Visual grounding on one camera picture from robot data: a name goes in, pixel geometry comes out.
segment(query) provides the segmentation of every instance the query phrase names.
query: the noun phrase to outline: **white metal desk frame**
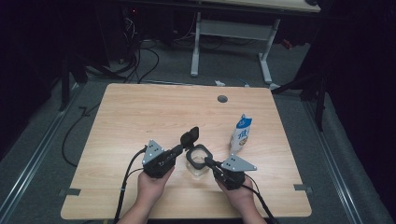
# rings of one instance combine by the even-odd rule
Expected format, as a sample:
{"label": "white metal desk frame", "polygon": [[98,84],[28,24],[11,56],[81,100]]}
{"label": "white metal desk frame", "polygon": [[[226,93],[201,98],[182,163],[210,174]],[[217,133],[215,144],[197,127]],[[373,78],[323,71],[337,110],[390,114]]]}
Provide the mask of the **white metal desk frame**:
{"label": "white metal desk frame", "polygon": [[263,53],[259,53],[259,60],[262,66],[262,75],[264,81],[268,84],[272,83],[271,74],[268,69],[267,56],[270,52],[272,43],[276,35],[277,27],[280,19],[276,19],[273,26],[255,25],[247,23],[237,23],[228,21],[210,21],[201,20],[201,12],[197,12],[196,28],[195,28],[195,46],[192,54],[191,76],[198,76],[199,67],[199,42],[200,35],[219,35],[227,37],[255,39],[266,41]]}

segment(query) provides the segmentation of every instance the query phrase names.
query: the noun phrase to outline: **light wood tabletop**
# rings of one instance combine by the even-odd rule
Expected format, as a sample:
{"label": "light wood tabletop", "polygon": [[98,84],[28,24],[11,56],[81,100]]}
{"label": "light wood tabletop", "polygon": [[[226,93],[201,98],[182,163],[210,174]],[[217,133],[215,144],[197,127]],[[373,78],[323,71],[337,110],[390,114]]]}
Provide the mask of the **light wood tabletop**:
{"label": "light wood tabletop", "polygon": [[[218,96],[225,95],[226,103]],[[180,143],[180,136],[197,126],[202,144],[215,161],[229,156],[230,138],[242,114],[252,117],[249,137],[237,154],[257,166],[247,172],[258,184],[275,217],[307,217],[311,207],[303,190],[288,139],[272,93],[265,88],[110,84],[104,94],[82,153],[61,215],[65,219],[108,219],[115,216],[120,187],[134,154],[153,139],[165,149]],[[186,153],[150,218],[239,217],[219,189],[211,171],[194,177]],[[131,170],[142,167],[139,156]],[[138,173],[128,179],[121,214],[136,197]],[[267,217],[260,201],[256,205]]]}
{"label": "light wood tabletop", "polygon": [[201,0],[202,2],[240,5],[246,7],[269,7],[274,9],[320,12],[319,6],[310,6],[305,0]]}

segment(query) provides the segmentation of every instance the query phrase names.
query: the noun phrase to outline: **gray carpet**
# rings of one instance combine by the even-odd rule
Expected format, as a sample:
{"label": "gray carpet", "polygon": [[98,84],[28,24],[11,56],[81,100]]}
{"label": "gray carpet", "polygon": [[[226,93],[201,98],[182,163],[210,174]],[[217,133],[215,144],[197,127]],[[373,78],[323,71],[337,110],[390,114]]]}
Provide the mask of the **gray carpet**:
{"label": "gray carpet", "polygon": [[[144,47],[153,46],[147,42]],[[260,42],[249,45],[250,50],[257,50]],[[268,87],[263,82],[260,64],[256,52],[233,51],[236,45],[223,44],[218,49],[216,43],[203,46],[201,51],[199,76],[190,77],[192,46],[174,45],[172,48],[158,44],[152,48],[158,53],[160,62],[148,74],[143,83],[156,81],[189,83],[197,85],[215,85],[219,80],[226,86],[244,86],[244,80],[252,87]],[[301,61],[309,46],[284,49],[274,45],[270,52],[268,63],[273,81],[280,85],[293,80]],[[141,50],[141,64],[137,74],[142,76],[155,63],[156,56]],[[115,80],[106,77],[90,76],[90,81],[82,88],[82,92],[71,104],[64,117],[60,129],[55,133],[49,151],[36,171],[28,188],[15,207],[8,223],[83,223],[84,220],[63,220],[60,216],[64,197],[59,196],[60,189],[67,189],[73,178],[75,168],[67,164],[62,157],[64,137],[82,114],[81,106],[92,108],[98,104],[104,94],[106,85]],[[331,175],[321,150],[316,127],[311,124],[306,112],[306,103],[301,102],[297,91],[287,91],[275,95],[282,123],[300,175],[303,182],[312,189],[307,196],[312,206],[312,215],[301,218],[279,218],[286,223],[349,223],[347,213],[334,186]],[[0,163],[0,201],[4,201],[27,162],[35,152],[50,123],[58,114],[60,107],[60,85],[53,90],[53,95],[31,118],[30,124],[21,135],[18,142]],[[85,141],[94,121],[96,110],[79,122],[69,134],[65,143],[65,154],[70,161],[78,163]],[[323,117],[324,135],[334,155],[340,171],[348,185],[355,204],[359,209],[362,223],[393,223],[383,204],[378,200],[370,179],[364,173],[353,148],[347,140],[332,102],[326,99],[326,109]],[[150,221],[150,223],[209,223],[209,220],[168,220]]]}

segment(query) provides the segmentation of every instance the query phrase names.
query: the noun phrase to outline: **silver mounting plate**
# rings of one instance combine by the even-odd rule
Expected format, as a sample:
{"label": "silver mounting plate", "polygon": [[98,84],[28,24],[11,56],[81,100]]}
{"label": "silver mounting plate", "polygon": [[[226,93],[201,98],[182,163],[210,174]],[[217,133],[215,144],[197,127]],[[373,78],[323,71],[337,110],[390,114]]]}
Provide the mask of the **silver mounting plate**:
{"label": "silver mounting plate", "polygon": [[154,160],[157,158],[159,155],[163,154],[165,149],[158,145],[154,140],[150,139],[148,141],[148,147],[146,148],[146,153],[145,156],[143,157],[142,164],[146,164],[149,161]]}
{"label": "silver mounting plate", "polygon": [[226,161],[221,164],[221,168],[234,171],[234,172],[242,172],[242,171],[256,171],[257,167],[248,161],[244,161],[242,158],[235,156],[232,154]]}

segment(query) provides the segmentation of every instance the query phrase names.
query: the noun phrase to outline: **person's left hand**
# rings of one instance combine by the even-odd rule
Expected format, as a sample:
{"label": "person's left hand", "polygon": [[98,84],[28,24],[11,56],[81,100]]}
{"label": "person's left hand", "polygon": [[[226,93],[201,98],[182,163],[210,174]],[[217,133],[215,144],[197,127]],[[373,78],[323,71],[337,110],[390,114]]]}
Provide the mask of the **person's left hand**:
{"label": "person's left hand", "polygon": [[146,206],[152,207],[161,198],[165,189],[165,184],[175,170],[172,167],[163,178],[151,178],[145,172],[140,173],[137,185],[136,201]]}

